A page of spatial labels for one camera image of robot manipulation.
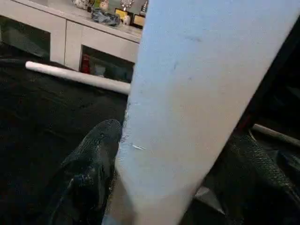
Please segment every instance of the shelf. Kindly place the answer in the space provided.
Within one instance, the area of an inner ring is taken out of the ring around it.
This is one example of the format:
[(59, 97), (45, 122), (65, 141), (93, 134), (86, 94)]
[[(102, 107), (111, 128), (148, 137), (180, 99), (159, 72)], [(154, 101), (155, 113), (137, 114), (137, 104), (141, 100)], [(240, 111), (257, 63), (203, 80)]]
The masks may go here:
[(139, 43), (141, 40), (141, 36), (142, 36), (141, 29), (131, 27), (131, 26), (126, 26), (123, 24), (117, 27), (111, 27), (111, 26), (106, 26), (94, 22), (92, 21), (89, 12), (77, 8), (75, 5), (73, 5), (71, 0), (31, 0), (31, 1), (13, 0), (13, 1), (118, 36), (123, 39), (127, 39), (129, 41)]

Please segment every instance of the white cardboard tube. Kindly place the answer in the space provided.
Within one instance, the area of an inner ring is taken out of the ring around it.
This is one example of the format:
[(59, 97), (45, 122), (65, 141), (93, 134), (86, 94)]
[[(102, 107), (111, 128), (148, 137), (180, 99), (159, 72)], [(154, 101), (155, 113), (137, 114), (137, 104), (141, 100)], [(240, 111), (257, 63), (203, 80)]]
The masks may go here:
[(94, 87), (112, 90), (121, 94), (128, 95), (130, 93), (129, 83), (115, 81), (99, 76), (88, 75), (69, 69), (62, 69), (31, 61), (27, 61), (25, 66), (29, 70), (88, 84)]

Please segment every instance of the black fabric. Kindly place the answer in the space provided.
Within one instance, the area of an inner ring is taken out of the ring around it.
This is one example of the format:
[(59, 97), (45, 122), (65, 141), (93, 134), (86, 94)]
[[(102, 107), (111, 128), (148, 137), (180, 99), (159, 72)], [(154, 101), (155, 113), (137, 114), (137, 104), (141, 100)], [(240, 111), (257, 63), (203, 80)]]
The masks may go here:
[(300, 224), (298, 187), (272, 153), (246, 134), (232, 135), (223, 149), (205, 182), (215, 191), (229, 224)]
[[(45, 62), (7, 45), (0, 45), (1, 56)], [(0, 67), (0, 215), (30, 207), (94, 126), (123, 123), (126, 104), (121, 94)]]

